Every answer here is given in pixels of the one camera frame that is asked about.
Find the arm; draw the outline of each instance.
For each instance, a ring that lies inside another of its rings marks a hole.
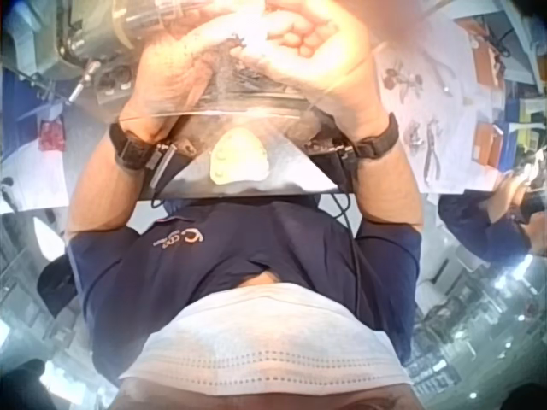
[[[352,141],[388,127],[381,105],[368,29],[333,0],[268,0],[285,9],[270,14],[270,47],[237,47],[232,55],[268,77],[295,86],[332,115]],[[366,219],[420,230],[421,199],[401,145],[377,161],[362,161],[356,187]]]
[[[128,171],[115,161],[104,137],[82,173],[70,204],[67,238],[86,231],[113,231],[131,218],[142,189],[144,171]]]
[[[366,129],[349,138],[355,141],[359,135],[380,135],[387,129],[388,123],[387,113],[384,112]],[[359,162],[356,198],[366,220],[379,224],[410,225],[417,231],[423,227],[420,192],[400,143],[379,160]]]
[[[181,39],[169,34],[153,38],[144,48],[135,92],[121,115],[121,128],[147,144],[168,136],[176,118],[158,116],[193,107],[213,75],[209,49],[221,44],[240,23],[236,15],[208,21]],[[88,231],[113,231],[124,226],[142,189],[144,171],[119,166],[108,137],[98,145],[82,174],[70,207],[68,239]]]

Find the white surgical mask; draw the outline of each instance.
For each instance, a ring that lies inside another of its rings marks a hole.
[[[190,305],[150,336],[121,378],[204,395],[333,395],[410,383],[385,333],[295,284]]]

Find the black watch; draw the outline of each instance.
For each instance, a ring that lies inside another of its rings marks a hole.
[[[144,169],[156,151],[155,145],[140,140],[131,132],[124,132],[118,122],[110,126],[109,134],[114,145],[116,162],[126,169]]]
[[[381,135],[364,138],[353,144],[356,157],[362,160],[379,160],[390,152],[399,140],[399,125],[393,113],[390,114],[390,125]]]

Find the wrist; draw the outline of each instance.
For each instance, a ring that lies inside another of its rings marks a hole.
[[[156,145],[170,132],[166,117],[153,117],[145,110],[136,107],[132,101],[122,109],[119,122],[123,132],[130,132],[134,137],[149,145]]]
[[[381,105],[374,110],[363,110],[336,119],[338,128],[352,143],[366,138],[380,137],[390,125],[390,115]]]

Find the ceiling light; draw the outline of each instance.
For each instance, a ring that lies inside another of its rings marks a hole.
[[[6,339],[8,339],[9,331],[9,326],[0,319],[0,349],[2,348]]]
[[[439,363],[437,363],[435,366],[433,366],[433,371],[434,372],[440,372],[441,370],[443,370],[447,366],[448,366],[448,363],[446,363],[446,360],[442,359]]]
[[[524,275],[526,274],[526,271],[528,270],[528,267],[532,264],[533,256],[532,255],[526,255],[524,260],[519,263],[519,265],[514,269],[512,275],[515,280],[522,280],[524,278]]]
[[[505,287],[506,284],[507,284],[507,279],[504,276],[502,276],[500,279],[496,281],[496,283],[494,284],[494,287],[496,289],[501,290]]]

